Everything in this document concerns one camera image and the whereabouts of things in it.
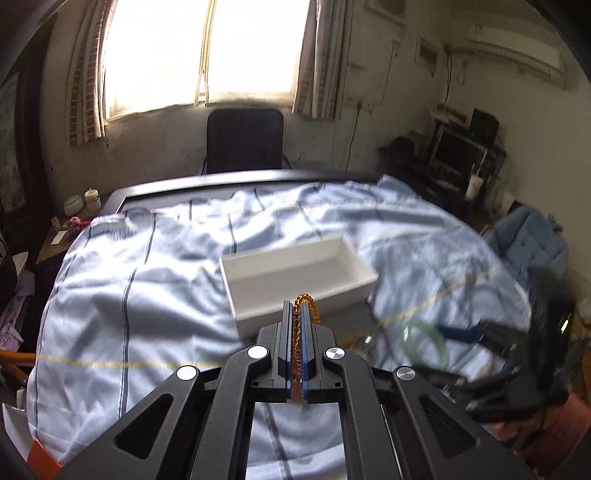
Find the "right hand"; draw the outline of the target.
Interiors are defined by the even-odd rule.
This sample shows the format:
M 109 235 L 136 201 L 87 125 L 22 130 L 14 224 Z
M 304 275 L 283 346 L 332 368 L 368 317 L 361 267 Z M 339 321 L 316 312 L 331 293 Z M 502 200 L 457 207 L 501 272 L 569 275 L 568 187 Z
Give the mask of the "right hand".
M 552 426 L 556 414 L 544 409 L 526 420 L 499 422 L 493 426 L 495 437 L 508 448 L 522 450 Z

